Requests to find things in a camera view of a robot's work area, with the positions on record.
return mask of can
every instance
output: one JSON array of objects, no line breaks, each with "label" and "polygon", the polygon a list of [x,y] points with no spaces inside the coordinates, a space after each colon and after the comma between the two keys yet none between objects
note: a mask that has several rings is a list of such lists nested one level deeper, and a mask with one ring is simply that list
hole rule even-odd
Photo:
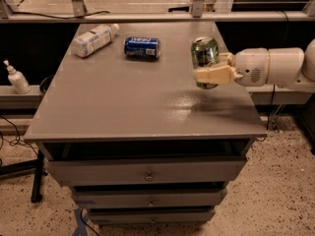
[{"label": "can", "polygon": [[160,42],[158,38],[130,36],[124,41],[124,51],[128,57],[158,59]]},{"label": "can", "polygon": [[[220,61],[218,43],[211,36],[196,38],[191,45],[191,55],[194,69],[211,67]],[[213,89],[216,86],[215,84],[197,83],[197,87],[201,89]]]}]

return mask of white bottle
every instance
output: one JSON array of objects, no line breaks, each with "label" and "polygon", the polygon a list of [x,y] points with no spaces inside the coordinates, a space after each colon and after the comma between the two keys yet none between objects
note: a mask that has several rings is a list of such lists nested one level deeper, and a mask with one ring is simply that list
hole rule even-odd
[{"label": "white bottle", "polygon": [[7,66],[7,70],[9,72],[8,79],[15,88],[16,92],[20,94],[29,92],[31,90],[31,86],[24,75],[15,70],[13,66],[10,66],[8,60],[5,60],[3,63]]},{"label": "white bottle", "polygon": [[119,25],[100,25],[73,40],[72,50],[80,57],[87,57],[110,43],[119,31]]}]

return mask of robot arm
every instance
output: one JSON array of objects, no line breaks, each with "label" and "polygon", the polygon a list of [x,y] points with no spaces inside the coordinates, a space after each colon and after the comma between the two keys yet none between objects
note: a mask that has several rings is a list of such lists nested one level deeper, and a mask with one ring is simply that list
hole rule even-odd
[{"label": "robot arm", "polygon": [[219,54],[219,62],[194,70],[197,84],[245,87],[277,85],[280,88],[315,92],[315,39],[305,54],[300,48],[245,49],[236,55]]}]

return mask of desk top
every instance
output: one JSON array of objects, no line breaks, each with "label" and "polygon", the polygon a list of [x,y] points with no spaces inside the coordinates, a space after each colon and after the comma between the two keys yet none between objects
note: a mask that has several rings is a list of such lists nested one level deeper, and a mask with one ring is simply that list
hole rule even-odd
[{"label": "desk top", "polygon": [[[81,25],[82,34],[95,25]],[[191,42],[221,36],[213,23],[120,24],[88,58],[68,49],[25,135],[32,142],[255,138],[265,127],[246,88],[196,87]],[[157,37],[155,62],[127,59],[128,36]]]}]

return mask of desk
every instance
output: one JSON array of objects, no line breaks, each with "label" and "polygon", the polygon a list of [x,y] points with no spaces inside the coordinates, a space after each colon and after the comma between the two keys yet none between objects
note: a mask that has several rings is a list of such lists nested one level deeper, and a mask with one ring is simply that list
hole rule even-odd
[{"label": "desk", "polygon": [[[69,48],[25,140],[91,221],[207,221],[266,136],[246,88],[195,86],[191,42],[210,34],[220,39],[212,23],[120,24],[89,58]],[[127,59],[123,40],[132,35],[158,37],[160,58]]]}]

